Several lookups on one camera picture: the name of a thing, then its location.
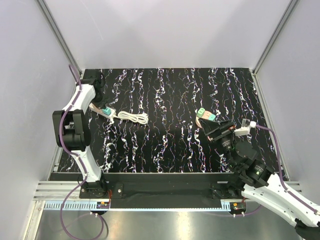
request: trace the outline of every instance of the gray wall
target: gray wall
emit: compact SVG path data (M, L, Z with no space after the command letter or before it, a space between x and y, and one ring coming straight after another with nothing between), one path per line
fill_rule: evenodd
M56 147L52 113L74 82L36 1L1 0L0 33L0 239L17 240Z
M289 174L320 204L320 1L300 1L258 72Z
M290 0L45 0L81 68L253 68Z

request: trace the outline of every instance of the marble-patterned tabletop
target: marble-patterned tabletop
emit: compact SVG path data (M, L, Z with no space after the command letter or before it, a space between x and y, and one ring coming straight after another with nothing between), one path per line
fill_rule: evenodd
M266 126L255 84L248 68L103 69L108 105L133 114L147 113L140 125L115 119L114 124L88 110L91 150L108 173L228 172L219 146L212 144L195 123L198 109L216 120L242 119ZM239 138L250 141L259 157L277 169L270 135L252 129ZM79 172L73 159L62 154L58 172Z

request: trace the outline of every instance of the green block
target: green block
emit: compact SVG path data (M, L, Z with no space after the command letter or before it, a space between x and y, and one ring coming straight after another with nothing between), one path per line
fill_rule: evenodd
M201 118L203 115L205 114L205 109L203 107L201 107L198 112L196 113L196 116L198 118Z
M213 120L215 120L215 118L216 118L216 115L211 114L211 115L209 116L208 120L213 121Z

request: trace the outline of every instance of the metallic floor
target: metallic floor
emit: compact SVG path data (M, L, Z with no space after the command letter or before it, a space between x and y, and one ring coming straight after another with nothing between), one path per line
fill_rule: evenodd
M101 221L85 211L65 211L67 229L80 239L94 238ZM214 214L227 215L226 212ZM210 212L118 212L103 215L108 225L99 239L108 240L300 240L293 227L262 208L247 217L221 217ZM69 240L62 230L59 211L44 210L37 240Z

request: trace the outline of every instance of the white rope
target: white rope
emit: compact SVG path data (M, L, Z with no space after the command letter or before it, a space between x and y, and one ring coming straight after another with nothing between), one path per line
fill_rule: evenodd
M126 111L120 111L118 113L118 116L114 115L114 117L122 120L130 120L134 123L139 124L147 124L149 121L148 115L146 113L132 114Z

